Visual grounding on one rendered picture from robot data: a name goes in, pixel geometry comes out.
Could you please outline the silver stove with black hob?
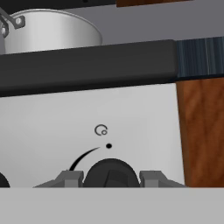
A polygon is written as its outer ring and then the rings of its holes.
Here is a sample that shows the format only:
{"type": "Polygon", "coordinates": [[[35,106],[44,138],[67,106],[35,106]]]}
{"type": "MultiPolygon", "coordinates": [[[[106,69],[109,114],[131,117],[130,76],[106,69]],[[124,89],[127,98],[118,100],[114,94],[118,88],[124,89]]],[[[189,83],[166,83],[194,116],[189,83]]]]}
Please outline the silver stove with black hob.
{"type": "Polygon", "coordinates": [[[224,78],[224,0],[81,14],[102,45],[0,54],[0,172],[33,187],[119,158],[185,185],[176,84],[224,78]]]}

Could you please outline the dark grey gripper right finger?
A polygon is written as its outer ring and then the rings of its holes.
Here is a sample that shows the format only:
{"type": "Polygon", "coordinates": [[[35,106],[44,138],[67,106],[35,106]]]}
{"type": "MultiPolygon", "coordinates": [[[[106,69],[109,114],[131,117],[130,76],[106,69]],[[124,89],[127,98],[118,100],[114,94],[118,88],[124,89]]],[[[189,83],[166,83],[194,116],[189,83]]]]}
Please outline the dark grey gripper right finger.
{"type": "Polygon", "coordinates": [[[168,179],[161,171],[140,171],[139,178],[141,187],[185,187],[168,179]]]}

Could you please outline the silver metal pot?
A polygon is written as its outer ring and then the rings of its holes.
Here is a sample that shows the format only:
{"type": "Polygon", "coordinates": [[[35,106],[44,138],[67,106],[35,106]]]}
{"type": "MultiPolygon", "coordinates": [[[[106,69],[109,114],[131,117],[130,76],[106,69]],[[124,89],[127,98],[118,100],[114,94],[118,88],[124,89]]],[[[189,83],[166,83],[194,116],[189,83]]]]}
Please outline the silver metal pot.
{"type": "Polygon", "coordinates": [[[10,15],[0,7],[0,21],[6,54],[102,44],[102,35],[94,24],[62,10],[21,10],[10,15]]]}

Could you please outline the brown wooden cupboard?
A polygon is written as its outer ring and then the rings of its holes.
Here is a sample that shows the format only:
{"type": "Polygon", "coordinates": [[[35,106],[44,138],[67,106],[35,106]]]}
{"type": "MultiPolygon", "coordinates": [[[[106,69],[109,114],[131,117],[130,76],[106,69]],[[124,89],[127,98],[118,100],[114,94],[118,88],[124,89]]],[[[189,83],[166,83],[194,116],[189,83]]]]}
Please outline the brown wooden cupboard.
{"type": "Polygon", "coordinates": [[[224,187],[224,78],[176,87],[185,184],[224,187]]]}

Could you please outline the black stove knob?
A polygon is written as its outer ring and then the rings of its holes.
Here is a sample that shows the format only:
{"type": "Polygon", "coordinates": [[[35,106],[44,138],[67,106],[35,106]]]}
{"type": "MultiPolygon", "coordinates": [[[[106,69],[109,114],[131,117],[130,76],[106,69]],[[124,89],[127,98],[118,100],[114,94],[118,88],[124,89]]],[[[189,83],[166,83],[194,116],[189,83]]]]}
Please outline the black stove knob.
{"type": "Polygon", "coordinates": [[[139,187],[133,168],[116,158],[106,158],[94,164],[87,173],[84,187],[139,187]]]}
{"type": "Polygon", "coordinates": [[[0,172],[0,187],[9,187],[10,184],[7,178],[0,172]]]}

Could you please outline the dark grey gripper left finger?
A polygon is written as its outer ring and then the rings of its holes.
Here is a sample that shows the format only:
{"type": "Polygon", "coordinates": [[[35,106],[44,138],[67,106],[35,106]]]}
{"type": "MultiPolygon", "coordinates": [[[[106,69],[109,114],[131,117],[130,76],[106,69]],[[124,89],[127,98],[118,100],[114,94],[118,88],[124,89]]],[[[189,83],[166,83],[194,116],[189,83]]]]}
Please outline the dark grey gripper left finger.
{"type": "Polygon", "coordinates": [[[36,185],[36,188],[47,187],[65,187],[75,188],[82,187],[82,180],[84,179],[83,171],[62,171],[56,179],[49,180],[43,184],[36,185]]]}

